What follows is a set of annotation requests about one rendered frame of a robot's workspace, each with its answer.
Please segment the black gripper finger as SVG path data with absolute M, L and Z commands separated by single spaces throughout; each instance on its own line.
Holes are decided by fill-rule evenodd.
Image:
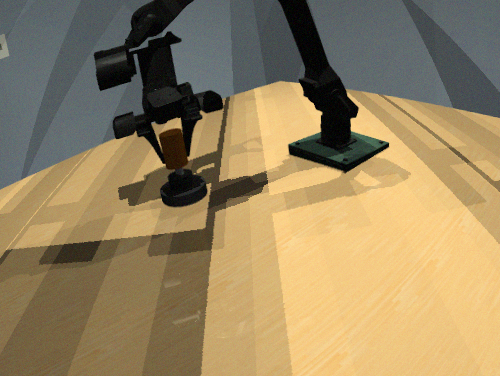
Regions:
M 160 157 L 161 162 L 162 162 L 163 164 L 165 164 L 164 156 L 163 156 L 163 154 L 162 154 L 162 150 L 161 150 L 161 148 L 160 148 L 160 145 L 159 145 L 159 143 L 158 143 L 158 141 L 157 141 L 156 134 L 155 134 L 155 132 L 154 132 L 154 130 L 153 130 L 152 125 L 150 125 L 150 126 L 151 126 L 152 130 L 145 131 L 145 132 L 143 132 L 143 133 L 141 133 L 141 134 L 138 134 L 137 129 L 136 129 L 136 132 L 137 132 L 137 137 L 142 137 L 142 136 L 143 136 L 143 137 L 145 137 L 145 138 L 148 140 L 148 142 L 149 142 L 149 143 L 153 146 L 154 151 L 155 151 L 155 152 L 158 154 L 158 156 Z
M 193 136 L 194 128 L 198 120 L 201 120 L 203 115 L 198 115 L 193 118 L 186 119 L 185 116 L 181 117 L 182 123 L 182 135 L 186 147 L 186 155 L 189 157 L 190 155 L 190 146 L 191 146 L 191 138 Z

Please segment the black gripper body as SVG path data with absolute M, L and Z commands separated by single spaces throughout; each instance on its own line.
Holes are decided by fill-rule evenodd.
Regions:
M 168 80 L 167 80 L 168 79 Z M 151 78 L 142 78 L 143 87 L 150 85 L 151 90 L 156 90 L 162 88 L 163 84 L 165 86 L 173 85 L 173 88 L 177 87 L 177 77 L 175 71 L 171 71 L 165 74 L 153 76 Z M 165 81 L 164 81 L 165 80 Z M 195 116 L 201 115 L 200 111 L 205 113 L 217 111 L 223 109 L 223 101 L 220 95 L 215 91 L 205 91 L 198 94 L 194 94 L 195 102 L 184 106 L 186 119 L 193 118 Z M 113 120 L 113 130 L 116 139 L 131 136 L 137 129 L 138 134 L 145 131 L 152 130 L 151 122 L 155 122 L 153 117 L 146 117 L 145 113 L 139 116 L 133 116 L 133 111 L 124 115 L 116 116 Z

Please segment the black round pedestal with silver shaft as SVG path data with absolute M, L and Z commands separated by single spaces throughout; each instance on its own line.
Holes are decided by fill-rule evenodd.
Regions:
M 168 182 L 160 188 L 160 194 L 163 203 L 168 206 L 189 206 L 201 201 L 207 194 L 204 178 L 193 175 L 190 169 L 175 169 L 167 178 Z

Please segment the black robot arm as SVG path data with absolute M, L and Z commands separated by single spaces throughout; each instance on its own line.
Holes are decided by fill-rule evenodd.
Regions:
M 131 82 L 137 74 L 134 55 L 138 55 L 141 78 L 173 71 L 174 63 L 170 45 L 182 42 L 171 31 L 164 37 L 148 40 L 148 47 L 139 47 L 148 37 L 160 34 L 183 9 L 194 0 L 153 0 L 133 13 L 132 30 L 125 44 L 94 53 L 96 76 L 100 91 Z M 303 96 L 314 103 L 321 115 L 321 139 L 316 143 L 342 150 L 357 142 L 351 138 L 351 119 L 359 108 L 347 97 L 347 92 L 336 72 L 329 64 L 306 0 L 278 0 L 281 4 L 296 46 L 305 66 L 299 79 Z M 146 117 L 153 117 L 156 124 L 164 124 L 185 115 L 184 106 L 195 102 L 191 84 L 185 82 L 151 90 L 143 87 L 142 107 Z M 144 91 L 145 89 L 145 91 Z

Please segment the orange tapered knob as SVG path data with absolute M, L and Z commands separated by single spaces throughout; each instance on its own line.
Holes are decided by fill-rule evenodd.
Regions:
M 180 128 L 172 128 L 159 135 L 165 165 L 168 170 L 178 169 L 188 163 L 186 147 Z

